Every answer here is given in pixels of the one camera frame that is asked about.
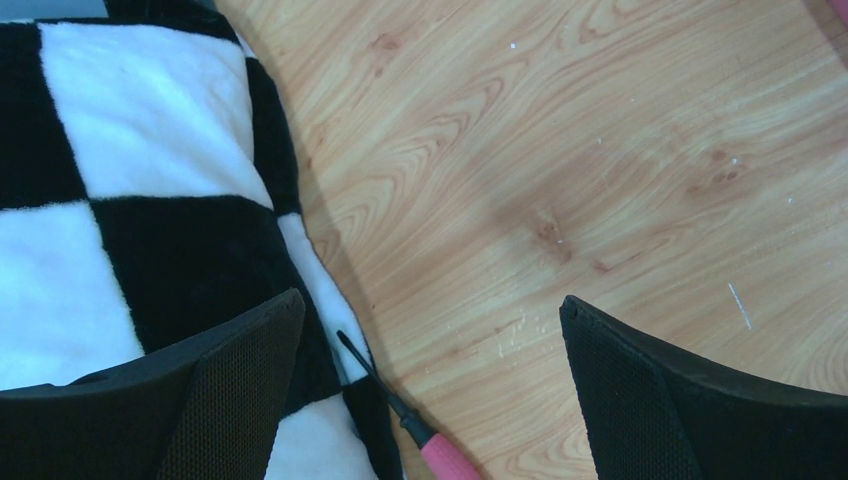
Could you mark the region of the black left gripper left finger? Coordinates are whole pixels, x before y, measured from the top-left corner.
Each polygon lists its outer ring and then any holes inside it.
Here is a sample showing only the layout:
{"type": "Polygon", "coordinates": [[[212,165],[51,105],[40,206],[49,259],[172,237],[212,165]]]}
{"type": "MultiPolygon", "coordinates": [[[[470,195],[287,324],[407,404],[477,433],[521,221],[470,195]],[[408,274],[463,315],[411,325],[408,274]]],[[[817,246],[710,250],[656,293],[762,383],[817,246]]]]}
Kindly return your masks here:
{"type": "Polygon", "coordinates": [[[139,359],[1,394],[5,479],[260,479],[304,319],[273,299],[139,359]]]}

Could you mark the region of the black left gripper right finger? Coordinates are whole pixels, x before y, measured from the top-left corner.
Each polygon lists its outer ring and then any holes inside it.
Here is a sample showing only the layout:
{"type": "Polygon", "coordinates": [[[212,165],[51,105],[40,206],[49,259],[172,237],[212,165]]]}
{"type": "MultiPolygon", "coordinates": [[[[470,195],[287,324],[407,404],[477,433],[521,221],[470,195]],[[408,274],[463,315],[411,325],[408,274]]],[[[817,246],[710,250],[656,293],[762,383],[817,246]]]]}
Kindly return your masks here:
{"type": "Polygon", "coordinates": [[[602,479],[843,479],[847,399],[747,374],[569,295],[567,358],[602,479]]]}

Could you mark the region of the pink handled screwdriver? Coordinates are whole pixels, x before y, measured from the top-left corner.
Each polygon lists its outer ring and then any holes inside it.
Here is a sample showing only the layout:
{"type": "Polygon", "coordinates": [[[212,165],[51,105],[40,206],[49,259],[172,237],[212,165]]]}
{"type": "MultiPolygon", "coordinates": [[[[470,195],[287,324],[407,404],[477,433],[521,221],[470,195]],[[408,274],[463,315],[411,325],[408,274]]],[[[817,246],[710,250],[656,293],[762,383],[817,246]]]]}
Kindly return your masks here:
{"type": "Polygon", "coordinates": [[[480,473],[465,454],[383,382],[375,368],[354,346],[351,339],[341,330],[337,330],[336,335],[385,393],[388,404],[399,417],[400,426],[415,442],[422,459],[434,476],[439,480],[480,480],[480,473]]]}

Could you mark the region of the black white checkered pillow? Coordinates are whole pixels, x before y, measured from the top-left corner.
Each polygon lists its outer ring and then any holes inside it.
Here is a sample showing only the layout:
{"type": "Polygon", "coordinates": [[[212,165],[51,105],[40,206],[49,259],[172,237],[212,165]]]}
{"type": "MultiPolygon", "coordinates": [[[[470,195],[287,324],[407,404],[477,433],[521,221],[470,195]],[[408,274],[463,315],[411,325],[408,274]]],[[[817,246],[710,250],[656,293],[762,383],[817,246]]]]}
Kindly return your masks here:
{"type": "Polygon", "coordinates": [[[66,385],[290,289],[269,479],[402,479],[369,352],[307,235],[278,89],[197,1],[1,24],[1,386],[66,385]]]}

